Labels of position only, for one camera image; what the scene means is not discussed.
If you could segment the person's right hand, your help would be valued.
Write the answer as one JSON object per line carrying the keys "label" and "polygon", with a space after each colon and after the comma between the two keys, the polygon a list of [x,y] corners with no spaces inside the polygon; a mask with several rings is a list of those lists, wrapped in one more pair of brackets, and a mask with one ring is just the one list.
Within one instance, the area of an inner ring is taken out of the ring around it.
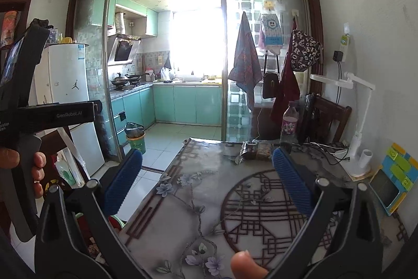
{"label": "person's right hand", "polygon": [[259,266],[248,250],[235,253],[230,268],[235,279],[264,279],[268,274],[267,269]]}

